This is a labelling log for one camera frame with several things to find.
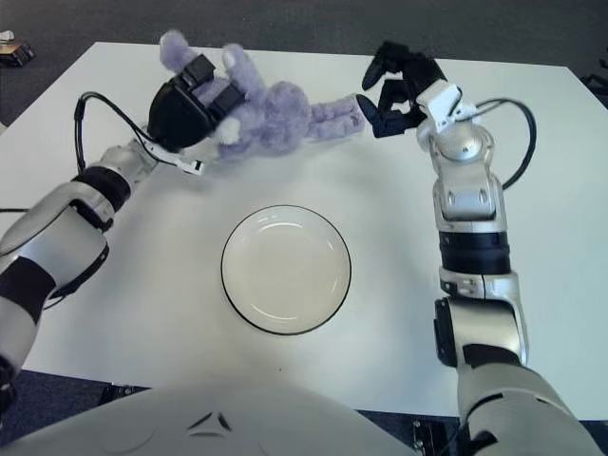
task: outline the black cable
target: black cable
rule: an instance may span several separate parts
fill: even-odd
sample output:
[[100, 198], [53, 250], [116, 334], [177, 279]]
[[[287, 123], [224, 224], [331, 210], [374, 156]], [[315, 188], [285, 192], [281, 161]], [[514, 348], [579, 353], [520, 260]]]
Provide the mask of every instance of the black cable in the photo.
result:
[[66, 296], [61, 296], [59, 299], [57, 299], [55, 302], [51, 302], [50, 304], [48, 304], [46, 307], [42, 308], [42, 312], [47, 311], [48, 309], [52, 309], [53, 307], [55, 307], [57, 304], [60, 304], [64, 299], [67, 298]]
[[525, 154], [523, 155], [523, 160], [522, 160], [522, 163], [520, 164], [520, 167], [517, 168], [517, 170], [515, 171], [513, 176], [511, 176], [509, 179], [507, 179], [506, 182], [503, 184], [503, 190], [506, 190], [507, 188], [511, 187], [515, 182], [517, 182], [520, 179], [520, 177], [523, 176], [523, 173], [525, 173], [525, 170], [530, 165], [530, 162], [532, 162], [532, 157], [534, 155], [534, 151], [536, 150], [536, 139], [537, 139], [537, 127], [536, 127], [536, 120], [534, 119], [534, 114], [532, 114], [532, 111], [530, 110], [530, 108], [528, 106], [526, 106], [525, 104], [523, 104], [522, 102], [520, 102], [518, 100], [512, 100], [510, 98], [492, 98], [490, 100], [485, 100], [483, 102], [476, 104], [477, 108], [480, 108], [480, 107], [483, 107], [486, 105], [490, 105], [490, 107], [487, 107], [486, 109], [476, 112], [475, 114], [467, 117], [466, 119], [461, 119], [461, 121], [468, 121], [475, 117], [483, 116], [484, 114], [496, 109], [499, 106], [507, 104], [507, 103], [518, 107], [520, 109], [520, 111], [523, 113], [523, 115], [525, 116], [525, 120], [528, 122], [528, 129], [530, 131], [530, 140], [528, 141], [528, 146], [525, 151]]
[[28, 210], [23, 207], [0, 207], [0, 214], [23, 214]]
[[83, 119], [85, 118], [86, 103], [90, 99], [97, 99], [103, 102], [108, 107], [110, 107], [110, 109], [112, 109], [121, 119], [123, 119], [123, 121], [125, 121], [126, 124], [131, 127], [131, 130], [133, 130], [133, 133], [142, 145], [142, 148], [146, 154], [148, 154], [157, 162], [173, 164], [168, 161], [159, 160], [154, 155], [152, 155], [152, 153], [145, 147], [145, 143], [143, 142], [142, 138], [145, 138], [146, 140], [152, 143], [154, 142], [154, 140], [145, 131], [139, 128], [126, 114], [124, 114], [124, 112], [119, 107], [117, 107], [114, 103], [108, 100], [106, 96], [98, 92], [85, 92], [78, 99], [78, 102], [76, 103], [76, 108], [74, 109], [74, 147], [76, 149], [76, 165], [78, 167], [79, 173], [82, 173], [86, 169], [85, 153], [83, 151]]

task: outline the floor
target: floor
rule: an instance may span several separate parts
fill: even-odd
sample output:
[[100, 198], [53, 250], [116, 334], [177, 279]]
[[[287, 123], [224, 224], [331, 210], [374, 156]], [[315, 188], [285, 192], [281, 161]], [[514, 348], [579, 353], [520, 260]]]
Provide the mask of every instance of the floor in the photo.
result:
[[[583, 76], [606, 56], [607, 17], [605, 0], [0, 0], [0, 30], [37, 53], [24, 68], [0, 69], [0, 123], [12, 123], [96, 41], [156, 43], [177, 28], [197, 46], [373, 54], [391, 39], [441, 58], [560, 65]], [[34, 372], [18, 386], [0, 446], [95, 407], [105, 387]], [[366, 416], [410, 438], [412, 417]], [[605, 443], [604, 424], [588, 426]]]

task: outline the white plate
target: white plate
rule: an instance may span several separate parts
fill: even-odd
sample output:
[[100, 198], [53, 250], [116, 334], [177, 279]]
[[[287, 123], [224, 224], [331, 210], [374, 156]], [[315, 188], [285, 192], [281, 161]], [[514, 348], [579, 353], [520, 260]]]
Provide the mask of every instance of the white plate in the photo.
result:
[[254, 212], [230, 235], [221, 280], [237, 312], [275, 334], [318, 328], [338, 311], [351, 283], [344, 239], [317, 213], [296, 206]]

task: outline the small object on floor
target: small object on floor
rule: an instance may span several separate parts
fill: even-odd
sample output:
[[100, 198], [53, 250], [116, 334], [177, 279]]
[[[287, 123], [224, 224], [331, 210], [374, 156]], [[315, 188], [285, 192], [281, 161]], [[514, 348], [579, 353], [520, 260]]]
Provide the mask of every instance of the small object on floor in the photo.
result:
[[412, 422], [413, 447], [423, 456], [439, 456], [448, 444], [446, 424], [440, 421], [414, 420]]
[[98, 406], [102, 406], [104, 404], [108, 404], [117, 399], [121, 399], [125, 396], [130, 396], [131, 394], [135, 394], [136, 392], [147, 390], [147, 388], [142, 387], [133, 387], [131, 385], [114, 385], [109, 384], [102, 391], [102, 396], [99, 398]]
[[[608, 69], [608, 62], [604, 59], [599, 59], [599, 66], [603, 69]], [[580, 78], [580, 81], [598, 97], [598, 100], [604, 106], [608, 107], [608, 78], [592, 73], [589, 76], [583, 76]]]
[[22, 67], [34, 58], [28, 43], [14, 41], [12, 31], [0, 32], [0, 67]]

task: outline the purple plush toy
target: purple plush toy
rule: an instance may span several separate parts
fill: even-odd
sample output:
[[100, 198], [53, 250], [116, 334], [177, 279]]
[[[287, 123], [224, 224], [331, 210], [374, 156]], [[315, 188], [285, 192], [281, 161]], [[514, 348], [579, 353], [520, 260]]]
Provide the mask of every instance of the purple plush toy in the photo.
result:
[[[170, 30], [162, 36], [161, 61], [169, 70], [180, 72], [197, 55], [178, 31]], [[281, 82], [266, 87], [241, 46], [224, 47], [222, 60], [228, 78], [244, 93], [246, 100], [216, 130], [223, 159], [241, 156], [255, 146], [262, 152], [277, 155], [295, 149], [303, 138], [343, 138], [362, 131], [365, 126], [354, 95], [311, 105], [297, 85]], [[228, 84], [228, 80], [217, 77], [199, 87], [195, 94], [207, 105]]]

